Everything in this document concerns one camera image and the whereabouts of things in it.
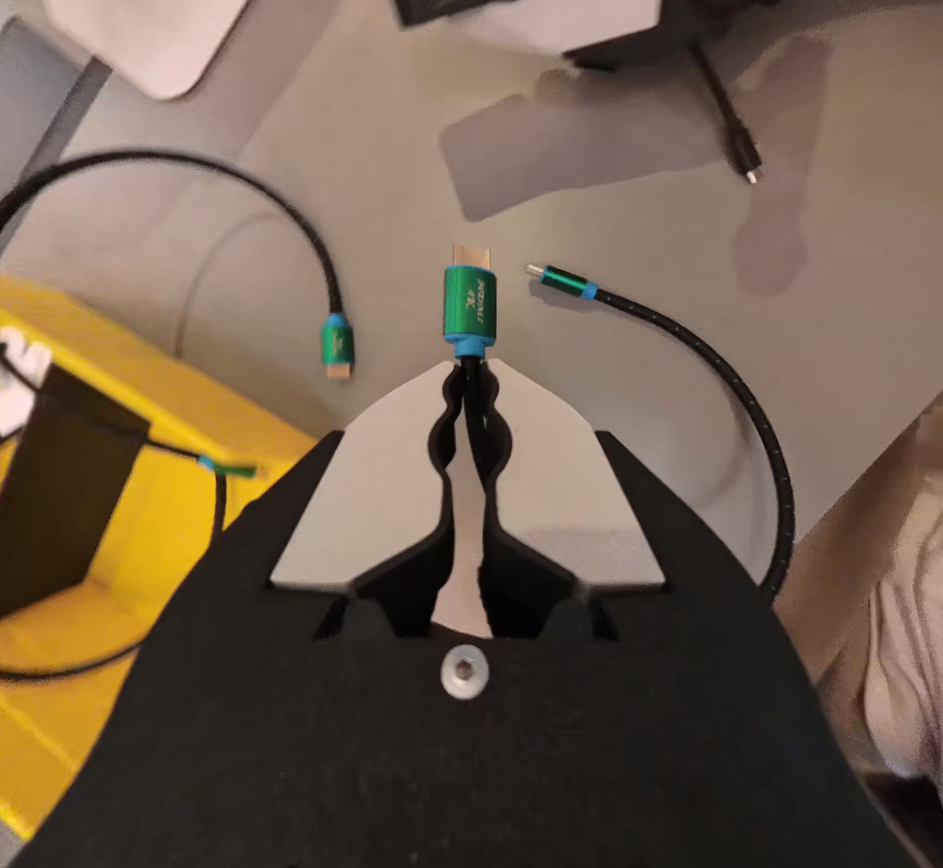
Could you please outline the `black bin divider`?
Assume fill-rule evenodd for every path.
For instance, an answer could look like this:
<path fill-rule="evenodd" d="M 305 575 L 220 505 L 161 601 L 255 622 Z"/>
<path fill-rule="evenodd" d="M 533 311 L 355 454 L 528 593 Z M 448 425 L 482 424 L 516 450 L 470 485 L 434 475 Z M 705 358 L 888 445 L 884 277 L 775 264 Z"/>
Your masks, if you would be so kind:
<path fill-rule="evenodd" d="M 53 366 L 1 492 L 1 616 L 83 582 L 150 422 Z"/>

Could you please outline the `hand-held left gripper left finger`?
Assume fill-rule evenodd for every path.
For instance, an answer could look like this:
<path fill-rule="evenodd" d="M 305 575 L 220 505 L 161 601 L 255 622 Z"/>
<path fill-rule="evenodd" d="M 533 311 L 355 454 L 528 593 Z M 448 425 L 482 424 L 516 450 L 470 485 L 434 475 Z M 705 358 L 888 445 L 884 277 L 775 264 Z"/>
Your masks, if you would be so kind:
<path fill-rule="evenodd" d="M 435 365 L 343 431 L 271 575 L 283 590 L 371 601 L 424 636 L 454 566 L 458 366 Z"/>

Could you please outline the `dark grey desk flap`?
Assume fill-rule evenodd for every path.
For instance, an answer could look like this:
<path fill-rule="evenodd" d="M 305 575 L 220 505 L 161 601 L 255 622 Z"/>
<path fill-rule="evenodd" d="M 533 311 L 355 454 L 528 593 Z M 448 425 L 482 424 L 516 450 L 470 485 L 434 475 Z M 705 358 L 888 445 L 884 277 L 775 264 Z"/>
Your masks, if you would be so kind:
<path fill-rule="evenodd" d="M 1 191 L 55 163 L 111 75 L 100 60 L 83 68 L 22 19 L 1 31 Z"/>

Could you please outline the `yellow plastic bin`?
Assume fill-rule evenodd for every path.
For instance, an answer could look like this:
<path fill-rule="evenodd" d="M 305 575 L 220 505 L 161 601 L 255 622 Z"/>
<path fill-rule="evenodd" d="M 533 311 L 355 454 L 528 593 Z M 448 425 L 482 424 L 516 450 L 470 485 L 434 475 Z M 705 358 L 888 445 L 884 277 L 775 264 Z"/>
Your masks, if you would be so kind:
<path fill-rule="evenodd" d="M 315 439 L 64 292 L 2 276 L 1 318 L 52 351 L 50 369 L 150 422 L 83 582 L 2 617 L 2 824 L 26 842 L 177 588 Z"/>

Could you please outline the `person's white shirt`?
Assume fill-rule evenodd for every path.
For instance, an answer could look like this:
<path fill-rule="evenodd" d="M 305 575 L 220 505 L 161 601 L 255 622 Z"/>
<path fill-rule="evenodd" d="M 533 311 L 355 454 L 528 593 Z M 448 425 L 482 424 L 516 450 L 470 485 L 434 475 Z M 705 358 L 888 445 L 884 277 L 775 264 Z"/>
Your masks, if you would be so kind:
<path fill-rule="evenodd" d="M 942 502 L 917 495 L 870 600 L 866 725 L 884 764 L 942 794 Z"/>

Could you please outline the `grey desk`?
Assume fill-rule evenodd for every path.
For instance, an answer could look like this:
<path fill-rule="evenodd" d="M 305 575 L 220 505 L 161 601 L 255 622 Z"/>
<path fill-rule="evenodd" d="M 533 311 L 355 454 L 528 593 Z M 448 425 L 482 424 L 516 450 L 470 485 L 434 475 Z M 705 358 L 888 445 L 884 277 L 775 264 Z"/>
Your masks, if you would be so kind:
<path fill-rule="evenodd" d="M 764 159 L 732 171 L 690 60 L 578 74 L 403 32 L 388 0 L 252 0 L 203 80 L 159 102 L 102 64 L 57 153 L 167 146 L 302 208 L 336 262 L 358 369 L 320 366 L 325 295 L 263 198 L 180 167 L 88 171 L 2 238 L 75 296 L 316 434 L 448 358 L 442 271 L 491 250 L 497 355 L 610 429 L 760 579 L 766 462 L 677 343 L 535 287 L 553 263 L 665 311 L 744 374 L 807 532 L 941 389 L 941 0 L 783 0 L 709 46 Z"/>

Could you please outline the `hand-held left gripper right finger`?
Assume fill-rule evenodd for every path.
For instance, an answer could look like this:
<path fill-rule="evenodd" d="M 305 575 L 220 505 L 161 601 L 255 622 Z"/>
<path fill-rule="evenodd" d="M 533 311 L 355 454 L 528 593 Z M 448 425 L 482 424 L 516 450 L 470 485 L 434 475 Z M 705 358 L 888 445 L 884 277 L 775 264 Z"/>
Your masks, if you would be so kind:
<path fill-rule="evenodd" d="M 500 360 L 482 370 L 493 467 L 479 587 L 496 638 L 537 638 L 562 604 L 596 620 L 608 595 L 661 592 L 665 574 L 595 429 Z"/>

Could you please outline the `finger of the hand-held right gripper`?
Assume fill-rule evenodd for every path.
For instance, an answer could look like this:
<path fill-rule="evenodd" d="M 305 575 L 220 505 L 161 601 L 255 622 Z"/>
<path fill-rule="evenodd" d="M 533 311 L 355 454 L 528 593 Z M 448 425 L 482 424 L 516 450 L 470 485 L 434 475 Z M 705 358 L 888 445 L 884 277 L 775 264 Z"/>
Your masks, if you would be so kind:
<path fill-rule="evenodd" d="M 557 57 L 654 28 L 663 0 L 511 0 L 453 18 L 478 42 Z"/>

